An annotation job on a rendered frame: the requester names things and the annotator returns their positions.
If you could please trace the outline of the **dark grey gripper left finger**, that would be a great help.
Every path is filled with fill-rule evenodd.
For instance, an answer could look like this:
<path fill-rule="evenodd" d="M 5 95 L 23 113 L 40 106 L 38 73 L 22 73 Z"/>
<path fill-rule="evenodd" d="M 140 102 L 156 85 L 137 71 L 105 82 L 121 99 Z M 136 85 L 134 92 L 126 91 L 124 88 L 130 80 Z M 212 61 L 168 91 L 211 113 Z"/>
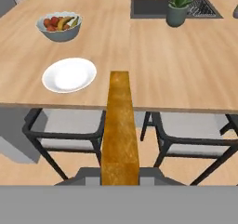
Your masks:
<path fill-rule="evenodd" d="M 99 167 L 82 167 L 77 174 L 69 179 L 66 179 L 57 186 L 100 186 L 100 168 Z"/>

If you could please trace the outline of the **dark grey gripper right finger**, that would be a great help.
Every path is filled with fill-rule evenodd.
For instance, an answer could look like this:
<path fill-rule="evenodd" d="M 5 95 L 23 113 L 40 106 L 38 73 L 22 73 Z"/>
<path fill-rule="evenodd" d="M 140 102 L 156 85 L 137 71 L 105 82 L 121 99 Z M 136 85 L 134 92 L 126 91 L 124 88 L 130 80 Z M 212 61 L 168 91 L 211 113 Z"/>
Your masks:
<path fill-rule="evenodd" d="M 166 177 L 159 168 L 141 167 L 139 169 L 140 186 L 182 186 L 182 183 Z"/>

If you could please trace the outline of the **white round plate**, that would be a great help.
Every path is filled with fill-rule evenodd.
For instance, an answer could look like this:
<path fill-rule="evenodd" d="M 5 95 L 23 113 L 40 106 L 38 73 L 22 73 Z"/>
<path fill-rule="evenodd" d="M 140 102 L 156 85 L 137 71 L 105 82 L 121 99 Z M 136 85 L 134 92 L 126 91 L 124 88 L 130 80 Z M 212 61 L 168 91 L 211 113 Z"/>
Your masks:
<path fill-rule="evenodd" d="M 42 84 L 51 92 L 67 94 L 86 88 L 96 75 L 97 69 L 92 61 L 67 58 L 46 68 L 42 75 Z"/>

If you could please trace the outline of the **black stool with grey seat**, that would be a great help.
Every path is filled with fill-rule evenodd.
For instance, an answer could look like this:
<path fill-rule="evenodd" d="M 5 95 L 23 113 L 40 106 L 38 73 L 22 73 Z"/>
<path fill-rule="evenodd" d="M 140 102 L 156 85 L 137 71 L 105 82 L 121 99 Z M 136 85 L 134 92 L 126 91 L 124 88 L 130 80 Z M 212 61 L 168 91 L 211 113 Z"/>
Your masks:
<path fill-rule="evenodd" d="M 166 157 L 215 159 L 191 186 L 200 184 L 211 173 L 238 152 L 238 138 L 224 139 L 222 135 L 238 126 L 229 114 L 223 114 L 228 123 L 218 128 L 214 113 L 145 112 L 140 140 L 144 140 L 148 126 L 155 128 L 159 153 L 154 167 Z"/>
<path fill-rule="evenodd" d="M 22 132 L 63 180 L 68 177 L 49 152 L 94 153 L 101 163 L 104 110 L 56 109 L 48 116 L 43 131 L 33 130 L 43 112 L 43 108 L 30 109 L 24 118 Z"/>

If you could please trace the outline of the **grey bowl of fruit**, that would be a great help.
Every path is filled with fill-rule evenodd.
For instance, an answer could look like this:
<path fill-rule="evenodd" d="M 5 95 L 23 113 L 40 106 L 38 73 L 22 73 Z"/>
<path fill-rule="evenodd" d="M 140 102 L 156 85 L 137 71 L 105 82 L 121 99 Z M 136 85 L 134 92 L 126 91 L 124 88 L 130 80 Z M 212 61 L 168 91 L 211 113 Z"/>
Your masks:
<path fill-rule="evenodd" d="M 82 20 L 82 17 L 74 12 L 54 12 L 41 17 L 36 22 L 36 27 L 53 42 L 67 42 L 77 36 Z"/>

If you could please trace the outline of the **dark grey sink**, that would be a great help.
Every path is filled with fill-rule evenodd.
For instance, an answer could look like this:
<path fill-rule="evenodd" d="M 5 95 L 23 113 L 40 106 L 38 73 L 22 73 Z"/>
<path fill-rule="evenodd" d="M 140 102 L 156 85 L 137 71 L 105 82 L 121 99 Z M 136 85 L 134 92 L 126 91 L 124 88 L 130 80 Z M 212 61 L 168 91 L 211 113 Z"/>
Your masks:
<path fill-rule="evenodd" d="M 131 0 L 131 19 L 165 19 L 171 0 Z M 222 19 L 209 0 L 192 0 L 187 11 L 188 19 Z"/>

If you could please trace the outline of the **green plant in grey pot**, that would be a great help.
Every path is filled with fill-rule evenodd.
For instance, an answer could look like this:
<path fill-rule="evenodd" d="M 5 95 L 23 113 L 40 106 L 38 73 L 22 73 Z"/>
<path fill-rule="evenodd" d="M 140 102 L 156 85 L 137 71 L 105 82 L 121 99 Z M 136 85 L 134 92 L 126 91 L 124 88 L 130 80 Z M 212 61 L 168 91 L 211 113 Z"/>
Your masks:
<path fill-rule="evenodd" d="M 181 26 L 185 22 L 191 2 L 192 0 L 170 0 L 166 13 L 166 23 L 174 28 Z"/>

